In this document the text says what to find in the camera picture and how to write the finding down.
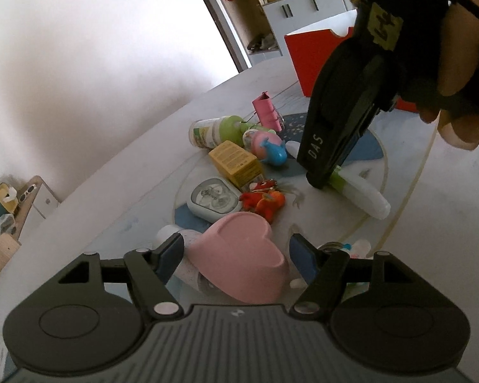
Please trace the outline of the person's right hand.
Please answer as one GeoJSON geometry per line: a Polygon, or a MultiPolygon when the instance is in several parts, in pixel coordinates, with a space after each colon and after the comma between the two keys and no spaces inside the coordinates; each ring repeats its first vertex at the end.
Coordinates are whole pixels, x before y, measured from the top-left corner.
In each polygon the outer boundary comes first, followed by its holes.
{"type": "MultiPolygon", "coordinates": [[[[443,25],[439,94],[444,97],[457,94],[473,77],[478,64],[479,19],[463,6],[454,4],[443,25]]],[[[479,116],[469,112],[454,118],[435,103],[418,105],[417,109],[423,122],[439,121],[439,134],[451,146],[462,150],[479,146],[479,116]]]]}

